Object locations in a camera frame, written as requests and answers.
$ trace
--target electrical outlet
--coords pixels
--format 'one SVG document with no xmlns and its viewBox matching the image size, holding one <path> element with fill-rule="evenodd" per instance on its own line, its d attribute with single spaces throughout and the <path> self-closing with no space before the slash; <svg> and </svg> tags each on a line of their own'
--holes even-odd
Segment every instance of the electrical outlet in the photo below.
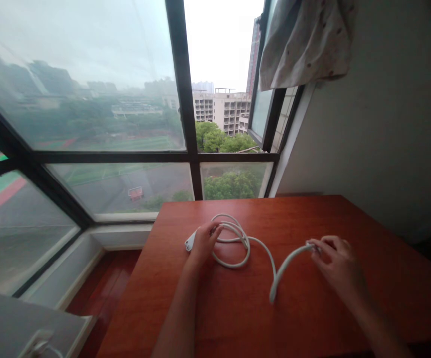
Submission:
<svg viewBox="0 0 431 358">
<path fill-rule="evenodd" d="M 28 341 L 26 347 L 21 351 L 18 358 L 35 358 L 36 355 L 33 354 L 33 349 L 41 341 L 49 341 L 53 337 L 53 331 L 48 330 L 38 330 Z"/>
</svg>

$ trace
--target window frame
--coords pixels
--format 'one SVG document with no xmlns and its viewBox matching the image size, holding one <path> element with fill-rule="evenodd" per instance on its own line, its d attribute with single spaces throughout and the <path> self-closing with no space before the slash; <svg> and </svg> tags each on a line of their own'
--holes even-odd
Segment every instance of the window frame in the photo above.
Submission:
<svg viewBox="0 0 431 358">
<path fill-rule="evenodd" d="M 261 40 L 257 60 L 257 69 L 254 88 L 258 86 L 258 72 L 260 58 L 265 42 L 266 24 L 271 0 L 265 0 L 264 12 L 261 17 Z M 280 151 L 287 139 L 291 122 L 295 116 L 303 86 L 299 86 L 297 92 L 298 101 L 294 101 L 287 129 L 282 139 L 281 149 L 277 153 L 271 153 L 277 121 L 280 116 L 285 89 L 276 89 L 272 95 L 267 122 L 263 138 L 258 137 L 252 130 L 252 118 L 255 105 L 255 90 L 252 96 L 250 116 L 247 132 L 264 150 L 264 153 L 198 153 L 196 143 L 195 114 L 192 97 L 191 74 L 189 67 L 189 51 L 186 37 L 186 21 L 183 0 L 165 0 L 166 14 L 169 24 L 169 34 L 174 59 L 177 93 L 180 102 L 181 124 L 186 141 L 186 151 L 153 151 L 153 152 L 90 152 L 90 151 L 43 151 L 32 149 L 26 141 L 17 133 L 5 118 L 5 112 L 0 108 L 0 151 L 8 159 L 0 161 L 0 176 L 19 170 L 28 178 L 44 195 L 53 201 L 67 216 L 69 216 L 80 228 L 58 252 L 56 252 L 43 267 L 38 270 L 13 296 L 21 295 L 41 277 L 41 275 L 76 241 L 76 239 L 90 227 L 100 225 L 122 224 L 147 224 L 154 220 L 130 220 L 130 221 L 95 221 L 82 205 L 74 198 L 65 186 L 60 183 L 46 168 L 46 164 L 79 164 L 79 163 L 189 163 L 193 185 L 194 199 L 203 199 L 203 186 L 200 163 L 203 162 L 273 162 L 272 171 L 267 182 L 265 197 L 268 197 L 272 182 L 277 170 Z"/>
</svg>

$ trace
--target red table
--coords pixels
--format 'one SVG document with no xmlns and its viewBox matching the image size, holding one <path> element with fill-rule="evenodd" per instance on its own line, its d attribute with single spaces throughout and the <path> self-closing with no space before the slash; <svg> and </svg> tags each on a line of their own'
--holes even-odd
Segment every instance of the red table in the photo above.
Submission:
<svg viewBox="0 0 431 358">
<path fill-rule="evenodd" d="M 100 358 L 150 356 L 188 255 L 184 241 L 218 213 L 235 216 L 249 236 L 262 240 L 277 269 L 309 238 L 347 239 L 370 291 L 403 339 L 431 341 L 431 262 L 342 196 L 197 201 L 163 205 Z M 218 243 L 215 250 L 228 262 L 245 256 L 241 243 Z M 259 244 L 252 242 L 241 269 L 227 269 L 212 258 L 207 266 L 197 298 L 198 357 L 313 357 L 369 348 L 309 253 L 291 262 L 274 305 L 269 303 L 272 270 Z"/>
</svg>

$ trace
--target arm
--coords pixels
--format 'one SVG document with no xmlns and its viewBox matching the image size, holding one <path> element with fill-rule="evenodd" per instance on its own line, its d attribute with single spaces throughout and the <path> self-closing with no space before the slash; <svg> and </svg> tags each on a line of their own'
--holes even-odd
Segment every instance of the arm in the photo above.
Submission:
<svg viewBox="0 0 431 358">
<path fill-rule="evenodd" d="M 324 236 L 310 242 L 329 256 L 331 262 L 326 263 L 315 251 L 312 259 L 355 317 L 375 355 L 412 357 L 368 292 L 361 266 L 348 241 L 338 236 Z"/>
<path fill-rule="evenodd" d="M 193 357 L 196 294 L 199 272 L 214 248 L 222 227 L 209 222 L 197 229 L 191 254 L 182 269 L 166 320 L 162 325 L 153 358 Z"/>
</svg>

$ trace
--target overcast sky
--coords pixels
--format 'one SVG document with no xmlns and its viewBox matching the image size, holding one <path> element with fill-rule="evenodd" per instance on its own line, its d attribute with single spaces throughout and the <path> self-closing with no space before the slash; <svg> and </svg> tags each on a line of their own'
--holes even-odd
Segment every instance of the overcast sky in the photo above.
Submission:
<svg viewBox="0 0 431 358">
<path fill-rule="evenodd" d="M 191 79 L 245 92 L 263 0 L 185 0 Z M 0 56 L 118 88 L 174 78 L 163 0 L 0 0 Z"/>
</svg>

